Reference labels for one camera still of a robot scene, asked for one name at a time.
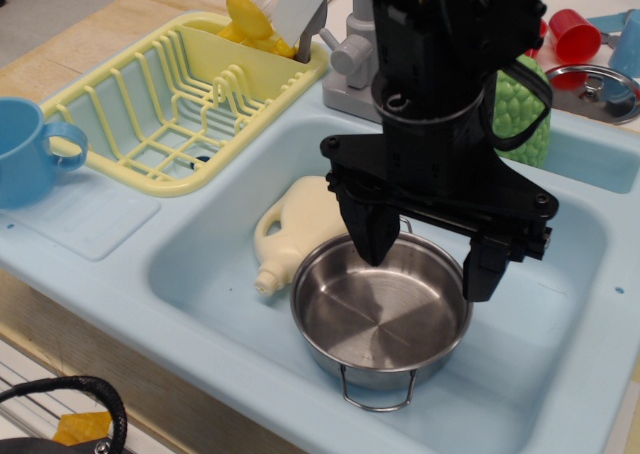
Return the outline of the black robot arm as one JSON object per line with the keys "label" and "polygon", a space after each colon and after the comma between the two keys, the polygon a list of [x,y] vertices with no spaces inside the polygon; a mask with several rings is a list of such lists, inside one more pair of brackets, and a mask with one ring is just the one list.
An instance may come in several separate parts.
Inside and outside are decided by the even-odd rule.
{"label": "black robot arm", "polygon": [[549,85],[520,56],[541,45],[539,0],[371,0],[378,134],[325,138],[321,153],[348,232],[379,265],[407,216],[466,235],[463,294],[491,298],[510,262],[544,255],[558,200],[500,158],[534,133],[493,129],[505,73],[544,106]]}

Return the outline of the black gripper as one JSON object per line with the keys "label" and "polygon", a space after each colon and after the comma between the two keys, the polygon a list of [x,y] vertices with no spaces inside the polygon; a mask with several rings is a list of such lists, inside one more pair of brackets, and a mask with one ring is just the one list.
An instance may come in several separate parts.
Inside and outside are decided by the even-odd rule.
{"label": "black gripper", "polygon": [[379,266],[396,241],[400,216],[466,235],[463,295],[487,302],[509,259],[540,259],[557,199],[498,156],[533,130],[508,138],[492,129],[493,107],[478,95],[464,108],[428,119],[399,93],[379,106],[380,134],[333,135],[320,144],[331,163],[329,188],[360,257]]}

